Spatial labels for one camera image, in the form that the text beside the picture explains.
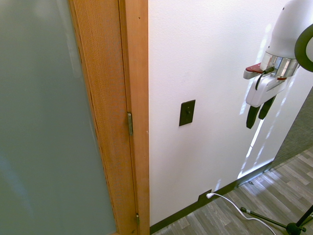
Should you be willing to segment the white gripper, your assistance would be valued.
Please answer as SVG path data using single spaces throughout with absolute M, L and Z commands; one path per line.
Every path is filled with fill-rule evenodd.
M 256 88 L 258 78 L 256 78 L 248 92 L 246 97 L 246 103 L 250 105 L 249 112 L 246 119 L 246 127 L 251 129 L 256 121 L 259 106 L 262 106 L 258 118 L 264 119 L 275 98 L 278 93 L 283 91 L 287 86 L 287 79 L 279 80 L 277 77 L 267 75 L 262 77 L 258 83 L 258 87 Z

